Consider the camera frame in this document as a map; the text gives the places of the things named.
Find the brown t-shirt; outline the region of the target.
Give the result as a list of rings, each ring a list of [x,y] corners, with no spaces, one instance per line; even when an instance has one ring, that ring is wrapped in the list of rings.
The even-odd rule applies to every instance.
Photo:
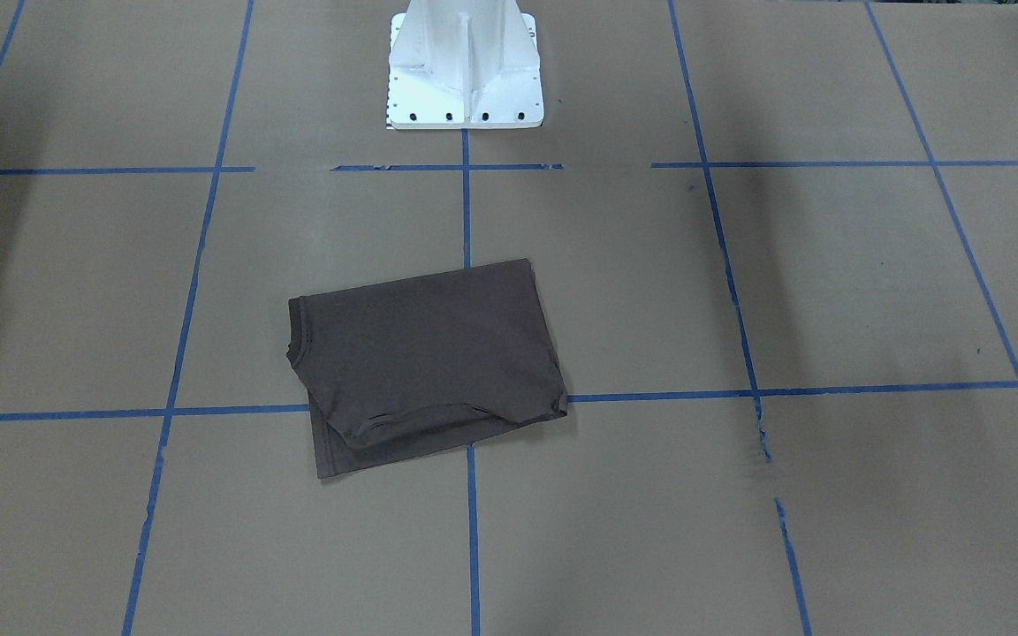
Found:
[[[568,414],[528,259],[300,295],[287,309],[319,479]]]

